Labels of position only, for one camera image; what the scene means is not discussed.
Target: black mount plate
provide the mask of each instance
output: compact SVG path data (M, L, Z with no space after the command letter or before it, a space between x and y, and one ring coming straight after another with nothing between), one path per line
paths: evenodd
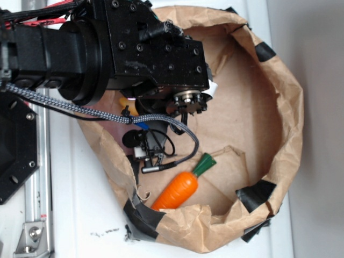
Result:
M37 168L37 114L16 95L0 92L0 205Z

